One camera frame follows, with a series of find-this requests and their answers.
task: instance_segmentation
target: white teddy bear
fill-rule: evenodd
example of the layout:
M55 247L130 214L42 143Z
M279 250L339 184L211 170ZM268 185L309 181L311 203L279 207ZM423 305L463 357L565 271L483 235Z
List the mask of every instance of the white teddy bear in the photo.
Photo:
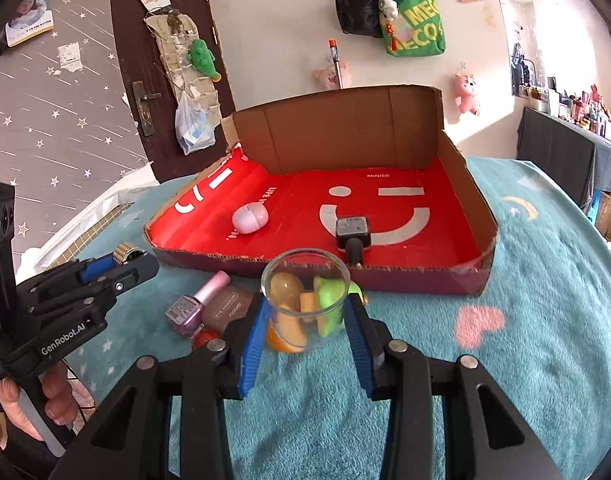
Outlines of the white teddy bear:
M383 12L385 21L392 23L399 17L399 8L394 0L379 0L379 10Z

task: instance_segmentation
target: red box lining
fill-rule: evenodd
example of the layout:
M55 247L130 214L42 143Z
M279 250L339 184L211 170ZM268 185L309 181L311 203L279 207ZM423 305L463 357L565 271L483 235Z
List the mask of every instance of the red box lining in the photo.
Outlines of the red box lining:
M268 209L268 224L250 235L235 232L232 213L259 200ZM475 260L481 254L473 232L438 158L425 170L312 170L281 175L269 174L236 148L221 168L152 222L148 236L156 248L218 258L271 260L299 247L341 255L321 220L333 225L333 212L338 217L367 217L374 244L365 251L366 267L479 267ZM389 243L397 237L399 241Z

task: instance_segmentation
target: red ball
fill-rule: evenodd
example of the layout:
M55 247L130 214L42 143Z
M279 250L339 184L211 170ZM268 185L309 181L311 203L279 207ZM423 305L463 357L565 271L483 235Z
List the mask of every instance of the red ball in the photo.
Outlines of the red ball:
M220 338L220 335L214 330L208 330L207 328L199 330L192 336L192 350L196 350L200 346L207 344L208 341L218 338Z

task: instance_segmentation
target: brown cosmetic tube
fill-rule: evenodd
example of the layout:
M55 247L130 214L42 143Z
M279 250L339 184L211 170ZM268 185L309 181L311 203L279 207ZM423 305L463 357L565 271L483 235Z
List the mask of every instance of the brown cosmetic tube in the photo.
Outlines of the brown cosmetic tube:
M227 324L248 313L253 294L235 286L222 288L203 311L205 328L223 335Z

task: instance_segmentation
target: wooden door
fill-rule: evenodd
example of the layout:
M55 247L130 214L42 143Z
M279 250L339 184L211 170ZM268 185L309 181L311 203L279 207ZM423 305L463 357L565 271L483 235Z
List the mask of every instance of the wooden door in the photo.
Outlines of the wooden door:
M198 35L205 40L216 60L216 69L223 76L215 83L218 90L221 114L227 117L234 111L232 92L227 79L216 27L212 20L209 0L170 0L172 7L192 18L198 27ZM226 145L221 125L215 129L216 144L210 148L184 155L174 129L176 99L160 63L156 41L145 25L146 9L140 0L110 0L112 24L116 41L116 54L134 120L140 123L138 109L132 91L133 81L143 81L147 94L161 93L161 97L148 101L152 123L156 133L145 137L141 125L138 133L152 169L160 182L179 176L198 173L224 155Z

